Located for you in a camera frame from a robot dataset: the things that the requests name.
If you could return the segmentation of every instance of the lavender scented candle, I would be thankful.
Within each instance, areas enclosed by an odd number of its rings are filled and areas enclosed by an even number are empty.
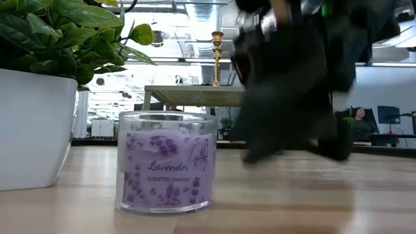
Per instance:
[[[121,113],[116,207],[173,213],[209,205],[216,130],[204,114]]]

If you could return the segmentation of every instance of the gold candle holder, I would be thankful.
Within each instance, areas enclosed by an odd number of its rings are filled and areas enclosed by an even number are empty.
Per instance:
[[[213,86],[220,86],[220,78],[218,76],[219,73],[219,67],[218,63],[222,56],[222,49],[221,49],[221,43],[222,43],[222,37],[224,36],[224,33],[220,31],[215,31],[212,33],[213,36],[213,44],[214,44],[214,59],[215,59],[215,77],[214,77],[214,83]]]

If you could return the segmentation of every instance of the wooden table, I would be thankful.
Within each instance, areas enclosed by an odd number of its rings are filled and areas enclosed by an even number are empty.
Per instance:
[[[414,234],[414,159],[354,155],[337,165],[288,151],[243,168],[219,150],[214,200],[189,214],[114,209],[116,148],[73,147],[50,188],[0,192],[1,234]]]
[[[170,105],[188,107],[239,107],[244,93],[243,87],[235,86],[159,86],[144,87],[142,111],[150,110],[153,96],[158,101]]]

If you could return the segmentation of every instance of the ceiling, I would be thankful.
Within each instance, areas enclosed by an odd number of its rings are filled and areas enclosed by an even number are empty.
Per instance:
[[[123,3],[127,8],[131,0],[123,0]],[[410,14],[413,17],[410,1],[401,1],[396,13]],[[133,22],[135,25],[149,23],[154,31],[161,31],[163,46],[142,46],[132,41],[128,41],[128,46],[155,58],[155,61],[163,58],[212,59],[211,33],[222,31],[223,61],[226,61],[233,51],[233,39],[238,33],[238,16],[239,11],[232,0],[138,0],[136,7],[125,16],[122,37],[128,35]],[[414,23],[414,20],[401,23],[401,36],[375,44],[373,61],[408,60],[409,52],[406,48],[416,46]],[[212,61],[173,63],[165,59],[163,64],[165,65],[148,66],[128,62],[127,71],[96,75],[89,84],[92,93],[89,99],[88,119],[116,119],[119,112],[133,110],[135,103],[143,102],[144,85],[174,85],[178,77],[186,83],[211,83],[214,77]],[[224,84],[228,82],[233,71],[228,62],[221,63],[220,69]],[[105,84],[98,85],[97,79],[104,79]],[[124,98],[122,92],[129,95]]]

